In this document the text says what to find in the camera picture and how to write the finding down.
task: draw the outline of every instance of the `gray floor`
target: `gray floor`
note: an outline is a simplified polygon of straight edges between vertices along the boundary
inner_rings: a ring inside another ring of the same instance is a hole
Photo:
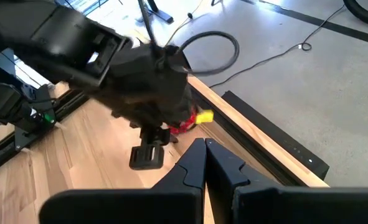
[[[285,7],[324,19],[342,1],[285,1]],[[334,22],[368,32],[368,26],[343,10]],[[224,1],[190,24],[175,38],[182,43],[193,34],[222,30],[241,47],[238,62],[229,70],[202,81],[211,85],[238,70],[279,54],[301,42],[316,27],[238,0]],[[311,40],[313,50],[294,52],[241,74],[214,90],[231,90],[256,110],[325,160],[332,186],[368,186],[368,43],[330,30]],[[188,47],[193,68],[210,68],[233,52],[222,39],[200,40]]]

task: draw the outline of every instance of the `yellow object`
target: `yellow object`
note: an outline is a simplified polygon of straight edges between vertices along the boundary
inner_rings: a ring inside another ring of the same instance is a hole
[[[196,116],[196,124],[213,122],[214,113],[212,110],[204,110]]]

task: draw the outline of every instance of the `concrete floor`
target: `concrete floor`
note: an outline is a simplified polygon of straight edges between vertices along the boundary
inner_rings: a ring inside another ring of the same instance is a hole
[[[320,19],[342,6],[341,0],[269,1]],[[152,19],[158,43],[164,44],[199,0],[156,2],[176,21],[167,25],[158,18]],[[214,7],[210,2],[205,0],[194,14],[197,19],[174,38],[174,43],[179,45],[194,34],[221,30],[238,39],[240,57],[236,64],[223,73],[201,78],[207,85],[284,52],[316,28],[239,0],[224,0]],[[367,0],[359,2],[368,7]],[[118,32],[126,30],[122,27],[138,25],[127,23],[127,19],[117,22],[119,20],[109,16],[112,13],[107,15],[110,19],[102,19],[106,13],[101,10],[110,11],[111,7],[102,8],[90,17]],[[124,13],[126,10],[120,9],[120,19],[126,18],[122,16]],[[368,33],[368,25],[346,9],[332,22]],[[295,50],[214,90],[220,95],[233,91],[326,161],[331,166],[326,177],[329,185],[368,186],[368,43],[326,29],[309,42],[313,45],[312,51]],[[202,39],[185,51],[194,69],[217,67],[232,52],[232,46],[218,37]]]

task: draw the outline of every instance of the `red object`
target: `red object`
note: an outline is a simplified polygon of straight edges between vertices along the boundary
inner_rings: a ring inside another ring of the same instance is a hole
[[[195,110],[192,110],[191,117],[187,121],[182,122],[179,128],[174,128],[174,127],[169,126],[170,133],[171,134],[182,134],[182,133],[186,133],[188,131],[188,129],[191,128],[192,125],[195,124],[196,116],[197,116],[196,111]]]

